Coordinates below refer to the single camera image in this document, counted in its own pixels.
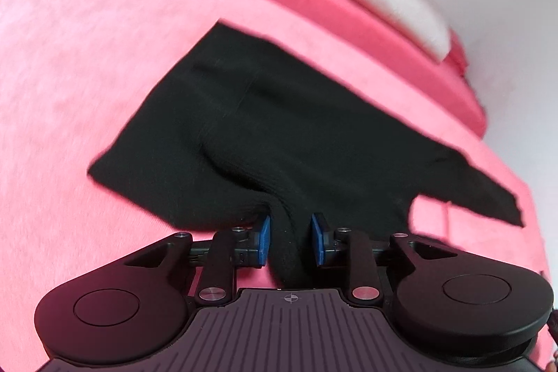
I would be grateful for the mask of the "pale pink pillow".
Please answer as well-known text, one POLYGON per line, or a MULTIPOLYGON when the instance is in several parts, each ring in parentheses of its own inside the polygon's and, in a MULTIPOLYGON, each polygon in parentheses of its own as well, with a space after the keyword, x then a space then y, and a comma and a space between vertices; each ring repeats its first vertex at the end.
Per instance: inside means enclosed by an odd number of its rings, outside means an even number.
POLYGON ((353 0, 402 33, 437 63, 451 50, 451 28, 428 0, 353 0))

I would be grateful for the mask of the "black pants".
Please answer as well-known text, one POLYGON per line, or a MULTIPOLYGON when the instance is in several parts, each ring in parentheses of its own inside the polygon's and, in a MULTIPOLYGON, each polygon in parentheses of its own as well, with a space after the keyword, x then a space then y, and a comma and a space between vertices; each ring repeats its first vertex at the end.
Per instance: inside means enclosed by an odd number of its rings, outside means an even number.
POLYGON ((308 282, 311 216, 378 240, 418 196, 522 223, 513 193, 458 150, 269 41, 215 24, 155 86, 89 176, 176 228, 271 216, 269 265, 308 282))

